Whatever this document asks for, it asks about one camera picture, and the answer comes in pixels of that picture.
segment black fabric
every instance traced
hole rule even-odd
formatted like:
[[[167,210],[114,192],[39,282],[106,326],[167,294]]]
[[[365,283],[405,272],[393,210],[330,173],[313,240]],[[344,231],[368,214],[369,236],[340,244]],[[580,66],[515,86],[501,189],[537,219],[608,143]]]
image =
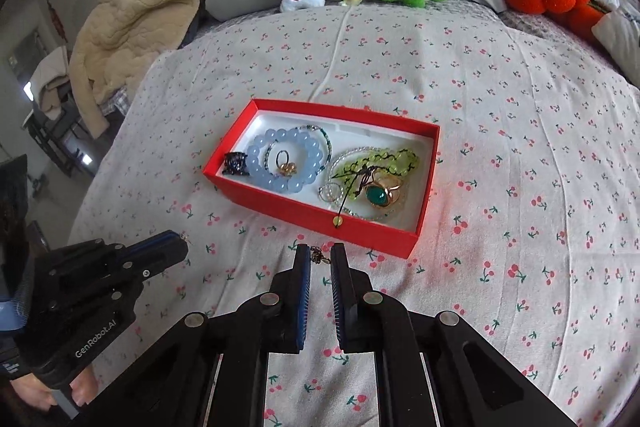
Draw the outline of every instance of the black fabric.
[[[205,9],[204,1],[205,0],[200,0],[200,5],[198,6],[198,12],[196,13],[196,16],[193,18],[193,21],[191,21],[191,24],[187,29],[187,33],[184,35],[184,38],[182,39],[182,42],[178,49],[181,49],[191,44],[193,42],[193,39],[196,38],[198,30],[202,26],[202,22],[207,18],[210,18],[209,13]]]

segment window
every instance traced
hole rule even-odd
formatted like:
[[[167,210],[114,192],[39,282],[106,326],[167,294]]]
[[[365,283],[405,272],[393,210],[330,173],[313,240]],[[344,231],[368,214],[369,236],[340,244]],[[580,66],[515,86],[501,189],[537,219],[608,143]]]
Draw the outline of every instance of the window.
[[[28,99],[31,100],[31,102],[33,102],[33,93],[31,92],[31,83],[27,82],[26,84],[24,84],[24,87],[22,88],[22,90],[27,95]]]
[[[27,35],[9,56],[9,66],[14,72],[15,78],[18,79],[20,87],[29,97],[29,100],[33,100],[31,75],[38,67],[40,61],[46,56],[47,50],[37,31],[33,31]]]

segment gold ring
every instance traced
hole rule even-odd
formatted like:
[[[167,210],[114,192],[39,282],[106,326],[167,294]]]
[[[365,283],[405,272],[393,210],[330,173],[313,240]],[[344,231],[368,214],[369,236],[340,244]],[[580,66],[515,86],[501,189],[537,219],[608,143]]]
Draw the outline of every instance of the gold ring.
[[[282,153],[287,155],[287,160],[284,163],[280,163],[280,155]],[[276,155],[276,167],[278,168],[278,172],[286,177],[291,177],[298,171],[296,164],[289,161],[289,152],[284,149]]]
[[[380,208],[396,203],[402,180],[393,174],[384,174],[376,179],[375,174],[371,175],[372,182],[365,188],[367,201]]]

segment bedsheet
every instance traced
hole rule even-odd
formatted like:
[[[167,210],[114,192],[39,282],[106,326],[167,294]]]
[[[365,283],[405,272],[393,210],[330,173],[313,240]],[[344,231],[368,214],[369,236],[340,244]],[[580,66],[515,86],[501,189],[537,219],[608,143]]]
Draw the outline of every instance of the bedsheet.
[[[461,1],[274,14],[156,60],[71,241],[173,229],[190,253],[146,283],[136,323],[95,363],[101,385],[188,312],[224,314],[266,291],[298,243],[330,249],[201,174],[254,96],[441,125],[414,253],[347,245],[351,265],[410,310],[457,311],[578,425],[614,419],[640,367],[639,91]],[[378,424],[372,356],[340,351],[332,312],[329,267],[314,266],[305,349],[272,356],[266,426]]]

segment light blue beaded bracelet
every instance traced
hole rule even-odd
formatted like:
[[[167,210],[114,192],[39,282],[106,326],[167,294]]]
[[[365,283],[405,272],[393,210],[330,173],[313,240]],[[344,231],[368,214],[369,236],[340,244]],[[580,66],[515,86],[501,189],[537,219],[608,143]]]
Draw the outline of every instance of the light blue beaded bracelet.
[[[298,166],[298,171],[292,177],[276,176],[268,169],[260,165],[260,149],[267,144],[277,140],[278,142],[290,142],[301,146],[305,152],[302,168]],[[263,135],[258,135],[246,151],[246,166],[252,181],[260,188],[266,188],[279,194],[296,194],[302,187],[316,181],[316,172],[320,167],[322,151],[320,142],[313,138],[308,132],[302,132],[297,128],[284,130],[268,129]]]

